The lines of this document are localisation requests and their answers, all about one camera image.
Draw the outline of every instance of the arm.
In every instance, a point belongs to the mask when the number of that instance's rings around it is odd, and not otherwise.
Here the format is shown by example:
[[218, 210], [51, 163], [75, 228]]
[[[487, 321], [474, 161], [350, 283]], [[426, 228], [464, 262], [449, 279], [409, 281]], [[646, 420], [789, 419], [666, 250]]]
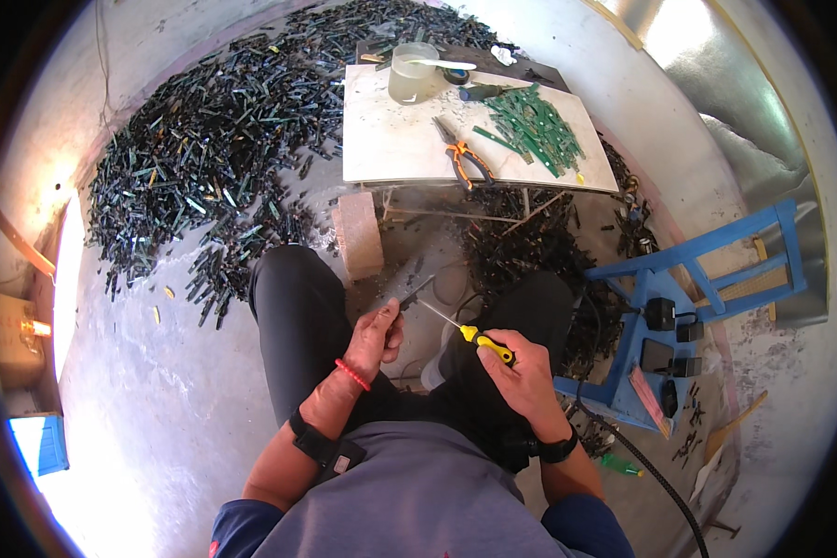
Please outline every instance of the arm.
[[[403, 341], [400, 305], [392, 298], [387, 305], [357, 321], [343, 360], [368, 383], [379, 373], [382, 362], [392, 363]], [[301, 403], [304, 422], [329, 439], [341, 436], [362, 387], [345, 371], [335, 369]], [[242, 491], [242, 497], [261, 500], [287, 512], [307, 493], [319, 474], [319, 465], [294, 447], [288, 422], [263, 449]]]
[[[569, 440], [572, 432], [555, 398], [549, 369], [549, 351], [530, 343], [517, 331], [490, 329], [493, 341], [505, 344], [515, 354], [512, 368], [487, 347], [478, 347], [478, 357], [509, 407], [524, 416], [544, 444]], [[602, 479], [581, 444], [561, 463], [540, 463], [543, 491], [549, 505], [571, 494], [587, 494], [604, 500]]]

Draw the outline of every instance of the leg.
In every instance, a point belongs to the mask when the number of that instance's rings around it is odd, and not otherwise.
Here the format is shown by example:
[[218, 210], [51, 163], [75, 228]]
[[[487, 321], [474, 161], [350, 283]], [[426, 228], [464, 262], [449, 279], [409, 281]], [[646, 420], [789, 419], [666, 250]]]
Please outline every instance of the leg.
[[[481, 331], [515, 329], [531, 342], [549, 349], [551, 369], [557, 370], [567, 342], [574, 296], [554, 273], [527, 276], [474, 320]], [[509, 408], [481, 365], [474, 345], [458, 333], [440, 360], [443, 385], [431, 392], [434, 413], [477, 444], [496, 463], [518, 472], [527, 465], [525, 453], [506, 447], [506, 437], [532, 436], [530, 425]]]
[[[249, 305], [260, 331], [269, 397], [281, 427], [294, 409], [335, 370], [353, 333], [345, 314], [345, 288], [335, 273], [304, 246], [268, 250], [252, 273]], [[384, 375], [372, 382], [351, 413], [345, 431], [397, 405]]]

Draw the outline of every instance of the white tabletop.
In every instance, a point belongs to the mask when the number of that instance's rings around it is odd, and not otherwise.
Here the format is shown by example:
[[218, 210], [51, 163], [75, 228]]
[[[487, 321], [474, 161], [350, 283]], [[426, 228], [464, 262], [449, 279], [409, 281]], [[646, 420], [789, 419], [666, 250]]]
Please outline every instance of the white tabletop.
[[[440, 73], [434, 74], [433, 96], [413, 106], [398, 105], [387, 95], [389, 73], [390, 69], [376, 72], [371, 64], [347, 66], [344, 122], [346, 182], [455, 182], [444, 141], [431, 120], [437, 116], [456, 138], [468, 143], [499, 180], [618, 192], [602, 143], [576, 95], [546, 86], [540, 86], [538, 90], [540, 98], [549, 101], [569, 123], [585, 153], [585, 159], [578, 159], [582, 180], [572, 169], [556, 178], [536, 157], [534, 163], [528, 165], [519, 154], [472, 131], [471, 128], [479, 126], [501, 137], [490, 119], [491, 109], [481, 103], [459, 100], [456, 86], [447, 83]], [[492, 85], [531, 85], [530, 82], [479, 72], [472, 72], [471, 80]], [[463, 161], [462, 164], [469, 177], [479, 178], [471, 162]]]

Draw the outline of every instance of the red beaded bracelet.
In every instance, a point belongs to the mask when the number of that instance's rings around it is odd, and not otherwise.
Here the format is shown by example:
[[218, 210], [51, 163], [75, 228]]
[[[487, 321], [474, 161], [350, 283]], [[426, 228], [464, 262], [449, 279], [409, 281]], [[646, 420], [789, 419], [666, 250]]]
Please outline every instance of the red beaded bracelet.
[[351, 378], [353, 378], [359, 385], [361, 385], [363, 389], [365, 389], [366, 391], [372, 391], [371, 385], [368, 385], [366, 380], [361, 378], [359, 374], [354, 372], [353, 369], [347, 364], [345, 364], [343, 360], [341, 360], [340, 358], [336, 358], [335, 364], [338, 365], [338, 368], [350, 374]]

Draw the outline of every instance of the orange and black pliers handle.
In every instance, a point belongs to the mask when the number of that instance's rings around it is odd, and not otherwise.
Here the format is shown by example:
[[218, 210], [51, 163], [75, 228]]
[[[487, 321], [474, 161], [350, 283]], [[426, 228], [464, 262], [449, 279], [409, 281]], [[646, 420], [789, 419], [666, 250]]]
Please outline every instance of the orange and black pliers handle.
[[465, 189], [474, 189], [474, 183], [469, 178], [469, 175], [465, 173], [460, 157], [465, 157], [470, 162], [474, 163], [474, 166], [478, 167], [481, 176], [484, 177], [484, 183], [487, 186], [492, 186], [496, 183], [496, 179], [493, 177], [492, 172], [490, 172], [490, 167], [486, 166], [484, 160], [478, 157], [475, 152], [471, 151], [464, 141], [459, 141], [456, 145], [447, 145], [446, 153], [452, 159], [452, 169], [456, 172], [456, 179], [458, 180], [458, 183], [462, 184], [462, 187]]

